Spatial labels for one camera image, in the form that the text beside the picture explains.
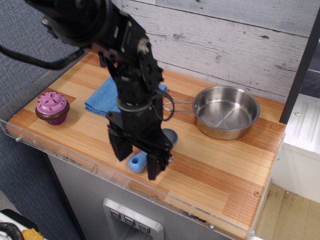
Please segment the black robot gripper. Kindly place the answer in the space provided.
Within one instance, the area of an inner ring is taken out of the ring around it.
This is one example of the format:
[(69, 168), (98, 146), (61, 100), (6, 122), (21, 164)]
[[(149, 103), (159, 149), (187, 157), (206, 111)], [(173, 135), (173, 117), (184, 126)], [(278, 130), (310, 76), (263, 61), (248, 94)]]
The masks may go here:
[(120, 112), (106, 114), (114, 154), (121, 162), (132, 153), (133, 146), (146, 152), (148, 179), (154, 181), (173, 160), (173, 145), (161, 128), (163, 97), (153, 96), (140, 105), (128, 104), (117, 97), (117, 105)]

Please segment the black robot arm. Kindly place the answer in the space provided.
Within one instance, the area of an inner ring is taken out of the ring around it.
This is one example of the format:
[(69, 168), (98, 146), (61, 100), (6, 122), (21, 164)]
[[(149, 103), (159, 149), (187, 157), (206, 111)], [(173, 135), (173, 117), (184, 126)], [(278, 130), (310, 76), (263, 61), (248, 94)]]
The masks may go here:
[(110, 0), (30, 0), (43, 13), (48, 31), (63, 43), (98, 54), (117, 89), (119, 112), (106, 114), (108, 136), (118, 160), (137, 147), (147, 154), (148, 178), (154, 180), (172, 159), (172, 143), (161, 124), (163, 70), (152, 54), (146, 31)]

